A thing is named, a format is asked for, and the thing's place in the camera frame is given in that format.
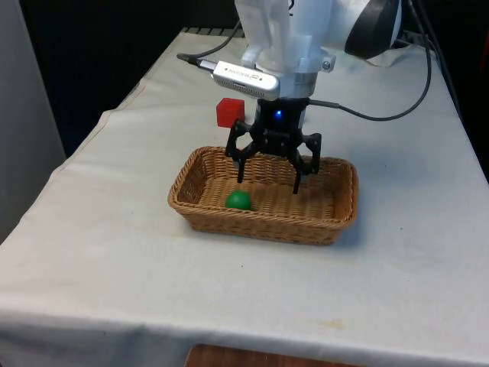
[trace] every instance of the white tablecloth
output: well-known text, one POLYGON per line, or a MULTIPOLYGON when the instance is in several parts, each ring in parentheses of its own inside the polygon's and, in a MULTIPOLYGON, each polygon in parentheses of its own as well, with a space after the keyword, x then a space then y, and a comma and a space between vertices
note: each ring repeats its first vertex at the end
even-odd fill
MULTIPOLYGON (((329 248, 260 242, 193 232, 167 205, 190 153, 226 142, 215 105, 243 98, 175 56, 221 41, 181 34, 0 246, 3 366, 178 366, 196 343, 489 365, 489 189, 439 69, 399 121, 309 107, 322 154, 358 169, 358 221, 329 248)), ((215 58, 237 62, 245 45, 215 58)), ((314 96, 388 115, 425 75, 417 49, 390 69, 339 54, 314 96)))

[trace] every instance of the wall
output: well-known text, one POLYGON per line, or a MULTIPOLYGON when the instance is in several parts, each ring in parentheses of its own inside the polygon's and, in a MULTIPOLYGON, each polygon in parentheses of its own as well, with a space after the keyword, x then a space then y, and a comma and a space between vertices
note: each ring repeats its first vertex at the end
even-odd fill
POLYGON ((64 153, 16 0, 0 0, 0 243, 64 153))

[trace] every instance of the black background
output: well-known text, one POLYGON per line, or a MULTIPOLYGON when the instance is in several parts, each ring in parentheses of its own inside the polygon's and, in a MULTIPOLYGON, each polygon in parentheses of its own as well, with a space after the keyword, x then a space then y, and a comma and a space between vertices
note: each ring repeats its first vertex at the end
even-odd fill
MULTIPOLYGON (((487 0, 424 0, 455 82, 466 131, 484 170, 487 0)), ((47 94, 68 155, 115 108, 184 26, 232 28, 232 0, 22 0, 47 94)), ((404 12, 403 26, 416 31, 404 12)))

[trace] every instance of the green ball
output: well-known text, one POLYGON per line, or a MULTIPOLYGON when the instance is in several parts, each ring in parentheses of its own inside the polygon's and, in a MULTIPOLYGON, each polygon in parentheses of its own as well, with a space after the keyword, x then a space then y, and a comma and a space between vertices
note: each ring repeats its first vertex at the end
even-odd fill
POLYGON ((244 191, 235 191, 226 199, 226 208, 251 210, 250 195, 244 191))

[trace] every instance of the basket rim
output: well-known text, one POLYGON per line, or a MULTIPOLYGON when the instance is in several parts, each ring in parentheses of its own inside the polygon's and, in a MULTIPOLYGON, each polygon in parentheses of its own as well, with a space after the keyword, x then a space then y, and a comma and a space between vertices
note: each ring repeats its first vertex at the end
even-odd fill
POLYGON ((224 151, 224 148, 220 147, 201 147, 197 148, 195 151, 187 159, 186 163, 183 165, 180 170, 177 178, 175 179, 174 184, 172 185, 170 192, 168 193, 168 204, 174 208, 178 213, 184 216, 190 215, 207 215, 213 217, 222 217, 223 219, 229 218, 237 218, 237 219, 249 219, 249 220, 260 220, 261 222, 270 222, 273 224, 283 223, 284 225, 294 224, 299 226, 308 226, 313 228, 325 228, 331 229, 345 229, 346 227, 353 224, 356 219, 358 206, 356 205, 358 199, 358 175, 355 166, 341 158, 331 158, 331 157, 323 157, 321 161, 331 161, 332 163, 338 163, 343 166, 346 166, 349 170, 351 170, 351 204, 350 210, 347 216, 343 219, 317 219, 317 218, 309 218, 305 216, 274 216, 269 214, 262 214, 254 211, 243 211, 239 209, 232 208, 224 208, 215 206, 205 206, 202 204, 192 204, 186 203, 178 200, 178 193, 180 192, 180 188, 183 184, 183 181, 186 175, 189 173, 192 166, 195 164, 196 158, 208 151, 224 151))

